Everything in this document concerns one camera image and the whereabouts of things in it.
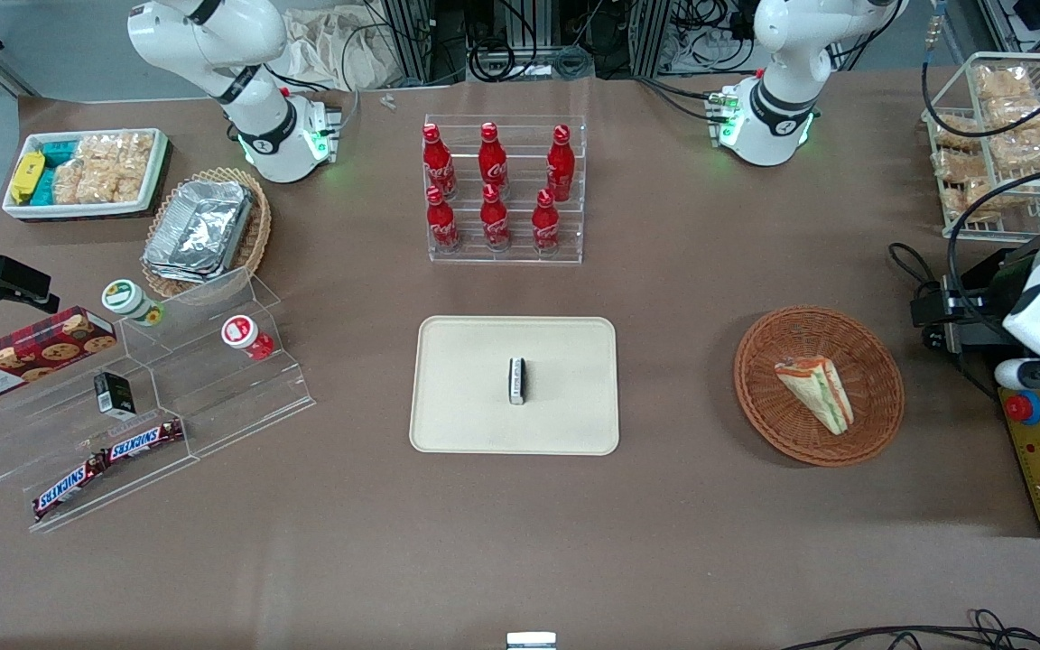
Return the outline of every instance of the walkers cookie box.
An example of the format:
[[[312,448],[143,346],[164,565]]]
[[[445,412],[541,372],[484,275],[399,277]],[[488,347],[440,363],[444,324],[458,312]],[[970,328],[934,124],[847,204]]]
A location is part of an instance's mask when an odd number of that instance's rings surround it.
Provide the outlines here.
[[[0,394],[115,344],[114,328],[81,307],[0,338]]]

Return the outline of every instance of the cookie box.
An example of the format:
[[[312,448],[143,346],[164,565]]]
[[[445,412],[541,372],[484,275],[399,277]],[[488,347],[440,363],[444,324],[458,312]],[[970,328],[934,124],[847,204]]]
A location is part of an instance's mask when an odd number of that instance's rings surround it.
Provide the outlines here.
[[[86,135],[120,135],[125,131],[139,131],[153,133],[155,142],[152,145],[152,153],[147,161],[147,172],[144,173],[144,182],[140,185],[139,198],[133,202],[103,202],[103,203],[70,203],[70,205],[52,206],[30,206],[20,205],[10,196],[9,183],[7,192],[3,193],[3,211],[20,222],[86,222],[95,218],[121,218],[124,216],[149,216],[144,213],[148,210],[155,199],[156,189],[160,185],[162,161],[167,153],[167,137],[157,128],[131,128],[111,129],[111,131],[66,131],[62,133],[36,133],[26,136],[22,144],[22,151],[18,152],[16,166],[10,168],[14,174],[22,157],[29,152],[42,151],[43,145],[47,142],[63,142],[63,140],[81,140]]]
[[[0,338],[0,394],[114,345],[114,328],[73,307]]]

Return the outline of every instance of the small jar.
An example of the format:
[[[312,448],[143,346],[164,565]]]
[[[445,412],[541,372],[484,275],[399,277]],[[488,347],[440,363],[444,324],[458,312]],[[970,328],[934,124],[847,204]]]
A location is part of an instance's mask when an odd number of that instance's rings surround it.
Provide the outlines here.
[[[271,356],[271,352],[276,350],[276,341],[271,340],[267,334],[260,332],[259,324],[256,324],[255,320],[242,314],[232,316],[223,322],[220,333],[224,344],[234,346],[235,349],[242,349],[248,357],[256,361],[267,359]]]
[[[154,328],[162,320],[162,304],[147,296],[131,280],[115,280],[103,289],[103,307],[141,328]]]

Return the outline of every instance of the aluminum foil container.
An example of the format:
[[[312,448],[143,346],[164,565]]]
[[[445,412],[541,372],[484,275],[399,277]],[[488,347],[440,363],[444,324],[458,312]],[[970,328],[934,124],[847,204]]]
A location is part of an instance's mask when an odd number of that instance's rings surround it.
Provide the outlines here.
[[[203,283],[234,262],[251,211],[251,189],[234,181],[189,181],[171,199],[144,263],[156,276]]]

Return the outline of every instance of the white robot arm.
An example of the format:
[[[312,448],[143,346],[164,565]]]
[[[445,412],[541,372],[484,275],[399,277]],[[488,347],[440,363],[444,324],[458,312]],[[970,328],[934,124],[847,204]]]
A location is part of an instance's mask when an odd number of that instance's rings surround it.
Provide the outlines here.
[[[720,145],[746,161],[771,166],[792,157],[804,142],[812,107],[831,73],[832,43],[890,24],[908,0],[762,0],[756,6],[756,42],[773,54],[763,77],[726,86],[735,110]]]
[[[297,181],[331,159],[323,104],[284,96],[263,63],[286,46],[267,0],[158,0],[132,8],[127,33],[151,66],[174,72],[223,104],[248,160],[268,181]]]

